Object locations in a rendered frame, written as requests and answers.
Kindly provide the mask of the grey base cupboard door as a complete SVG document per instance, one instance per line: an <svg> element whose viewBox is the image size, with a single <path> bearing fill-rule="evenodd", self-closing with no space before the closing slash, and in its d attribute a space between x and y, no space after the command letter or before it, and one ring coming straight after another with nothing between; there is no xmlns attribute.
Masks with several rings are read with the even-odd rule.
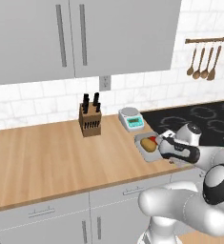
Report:
<svg viewBox="0 0 224 244"><path fill-rule="evenodd" d="M91 214L92 244L137 244L150 222L136 199L92 208ZM101 240L97 238L98 216L101 216Z"/></svg>
<svg viewBox="0 0 224 244"><path fill-rule="evenodd" d="M1 244L84 244L82 220L86 220L88 243L92 244L89 212L67 213L24 226L0 231Z"/></svg>

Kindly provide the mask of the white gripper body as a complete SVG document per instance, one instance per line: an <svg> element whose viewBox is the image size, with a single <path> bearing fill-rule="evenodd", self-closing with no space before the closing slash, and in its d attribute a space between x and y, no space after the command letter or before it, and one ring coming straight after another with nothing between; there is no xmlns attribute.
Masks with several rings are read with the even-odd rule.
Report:
<svg viewBox="0 0 224 244"><path fill-rule="evenodd" d="M172 138L175 139L176 133L172 130L166 130L165 132L161 133L160 136L162 138Z"/></svg>

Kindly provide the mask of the grey drawer front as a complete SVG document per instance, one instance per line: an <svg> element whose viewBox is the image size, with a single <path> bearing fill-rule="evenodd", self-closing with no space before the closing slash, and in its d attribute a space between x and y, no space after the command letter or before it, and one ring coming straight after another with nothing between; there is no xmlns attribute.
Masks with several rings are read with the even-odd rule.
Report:
<svg viewBox="0 0 224 244"><path fill-rule="evenodd" d="M55 208L54 213L29 218L28 214L35 210L41 211L48 207ZM89 208L89 194L81 193L37 204L18 207L0 212L0 231L13 227L24 226L41 220L54 218L64 214L79 213Z"/></svg>
<svg viewBox="0 0 224 244"><path fill-rule="evenodd" d="M171 181L191 181L201 192L203 190L203 181L205 177L199 177L200 171L205 172L199 168L192 168L189 170L173 173L171 176Z"/></svg>
<svg viewBox="0 0 224 244"><path fill-rule="evenodd" d="M121 184L109 188L100 189L90 192L90 204L91 207L100 207L115 202L121 202L123 200L138 197L140 193L134 193L129 195L123 195L126 190L132 190L136 187L144 188L145 190L150 187L156 187L164 185L170 182L171 176L169 174L160 175L157 177L151 177L139 181L133 181L132 183Z"/></svg>

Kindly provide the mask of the grey wall cupboard door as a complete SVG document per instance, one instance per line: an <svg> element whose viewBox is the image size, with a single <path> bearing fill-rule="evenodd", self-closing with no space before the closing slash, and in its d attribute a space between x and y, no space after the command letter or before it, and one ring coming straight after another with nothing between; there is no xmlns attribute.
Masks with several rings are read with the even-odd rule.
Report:
<svg viewBox="0 0 224 244"><path fill-rule="evenodd" d="M70 0L75 75L166 71L182 0ZM88 65L83 65L79 5L85 5Z"/></svg>
<svg viewBox="0 0 224 244"><path fill-rule="evenodd" d="M61 5L66 68L55 5ZM0 0L0 85L73 77L69 0Z"/></svg>

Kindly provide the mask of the brown potato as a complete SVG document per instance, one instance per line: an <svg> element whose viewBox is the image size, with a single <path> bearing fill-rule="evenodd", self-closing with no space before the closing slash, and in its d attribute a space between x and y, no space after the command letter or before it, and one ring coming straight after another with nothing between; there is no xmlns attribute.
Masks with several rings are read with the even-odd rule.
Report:
<svg viewBox="0 0 224 244"><path fill-rule="evenodd" d="M151 141L149 138L141 139L140 145L147 153L153 153L156 150L155 142Z"/></svg>

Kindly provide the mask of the grey wall socket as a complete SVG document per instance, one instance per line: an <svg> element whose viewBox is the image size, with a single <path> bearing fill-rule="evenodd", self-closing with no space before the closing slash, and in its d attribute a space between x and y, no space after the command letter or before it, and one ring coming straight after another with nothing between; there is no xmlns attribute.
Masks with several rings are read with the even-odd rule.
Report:
<svg viewBox="0 0 224 244"><path fill-rule="evenodd" d="M99 90L101 92L109 91L111 89L112 77L110 75L99 77Z"/></svg>

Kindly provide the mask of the wooden spatula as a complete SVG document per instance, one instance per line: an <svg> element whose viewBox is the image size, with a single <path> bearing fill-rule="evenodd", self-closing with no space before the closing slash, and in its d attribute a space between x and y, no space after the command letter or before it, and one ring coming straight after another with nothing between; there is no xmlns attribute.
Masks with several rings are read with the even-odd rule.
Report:
<svg viewBox="0 0 224 244"><path fill-rule="evenodd" d="M209 72L209 75L208 75L208 77L207 77L207 80L209 80L209 81L214 80L214 77L215 77L215 67L216 67L216 64L217 64L219 55L220 55L220 53L221 53L221 49L222 49L222 46L220 45L220 46L217 48L217 52L216 52L216 56L215 56L215 60L214 60L213 68L211 69L211 71Z"/></svg>

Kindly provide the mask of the black hob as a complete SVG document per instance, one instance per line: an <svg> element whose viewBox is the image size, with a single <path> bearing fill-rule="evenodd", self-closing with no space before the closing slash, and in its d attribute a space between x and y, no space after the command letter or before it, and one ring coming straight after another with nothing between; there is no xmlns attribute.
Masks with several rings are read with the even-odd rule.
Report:
<svg viewBox="0 0 224 244"><path fill-rule="evenodd" d="M177 132L187 123L200 128L200 146L224 147L224 101L142 112L148 125L158 133Z"/></svg>

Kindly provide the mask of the wooden knife block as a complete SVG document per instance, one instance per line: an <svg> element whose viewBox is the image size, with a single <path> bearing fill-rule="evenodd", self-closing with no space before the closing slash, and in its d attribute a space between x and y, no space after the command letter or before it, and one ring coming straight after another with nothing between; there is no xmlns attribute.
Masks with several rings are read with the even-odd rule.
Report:
<svg viewBox="0 0 224 244"><path fill-rule="evenodd" d="M83 107L79 108L78 121L84 137L101 134L101 115L92 103L89 104L87 113L84 113Z"/></svg>

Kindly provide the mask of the white and teal kitchen scale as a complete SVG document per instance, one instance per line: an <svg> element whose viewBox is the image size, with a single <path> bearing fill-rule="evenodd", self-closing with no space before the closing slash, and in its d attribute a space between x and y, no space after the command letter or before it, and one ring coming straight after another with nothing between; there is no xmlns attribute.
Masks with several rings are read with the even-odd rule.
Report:
<svg viewBox="0 0 224 244"><path fill-rule="evenodd" d="M137 108L125 107L120 109L118 118L128 132L143 130L145 127L143 116Z"/></svg>

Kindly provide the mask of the wooden spoon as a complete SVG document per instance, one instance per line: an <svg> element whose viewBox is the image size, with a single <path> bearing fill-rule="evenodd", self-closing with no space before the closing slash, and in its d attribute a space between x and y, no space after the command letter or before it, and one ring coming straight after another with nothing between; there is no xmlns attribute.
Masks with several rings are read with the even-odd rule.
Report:
<svg viewBox="0 0 224 244"><path fill-rule="evenodd" d="M199 59L199 64L198 64L198 68L193 73L193 79L195 79L195 80L198 79L199 76L200 76L200 68L201 68L201 64L202 64L202 61L203 61L204 54L205 54L205 47L202 48L202 51L201 51L201 54L200 54L200 59Z"/></svg>
<svg viewBox="0 0 224 244"><path fill-rule="evenodd" d="M197 50L197 47L194 48L192 63L191 63L190 67L187 70L187 75L192 75L193 74L193 62L194 62L194 59L195 59L195 56L196 56L196 50Z"/></svg>
<svg viewBox="0 0 224 244"><path fill-rule="evenodd" d="M210 53L209 53L209 57L208 57L208 61L209 62L211 61L211 58L212 58L212 55L213 55L213 51L214 51L214 48L211 48L210 49ZM206 67L206 69L200 73L200 77L205 79L208 76L208 74L209 74L208 67Z"/></svg>

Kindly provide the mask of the grey vegetable container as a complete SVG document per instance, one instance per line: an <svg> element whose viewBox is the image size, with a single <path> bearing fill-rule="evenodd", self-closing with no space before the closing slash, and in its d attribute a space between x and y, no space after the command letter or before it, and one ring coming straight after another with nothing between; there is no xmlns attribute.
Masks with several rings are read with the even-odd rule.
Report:
<svg viewBox="0 0 224 244"><path fill-rule="evenodd" d="M159 152L158 149L155 149L154 152L147 152L142 146L140 141L144 138L148 138L148 137L157 137L157 133L156 132L145 132L145 133L141 133L141 134L137 134L134 137L134 144L136 146L136 148L139 150L139 152L141 153L141 155L143 156L144 160L146 162L154 162L156 160L162 159L162 156Z"/></svg>

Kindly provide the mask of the wooden utensil rail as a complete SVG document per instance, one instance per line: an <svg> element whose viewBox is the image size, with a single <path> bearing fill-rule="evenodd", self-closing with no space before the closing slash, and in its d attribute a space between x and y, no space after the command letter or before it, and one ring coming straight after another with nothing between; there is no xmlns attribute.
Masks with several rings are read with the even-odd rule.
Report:
<svg viewBox="0 0 224 244"><path fill-rule="evenodd" d="M212 38L195 38L195 39L185 39L185 44L191 43L211 43L211 42L224 42L224 37L212 37Z"/></svg>

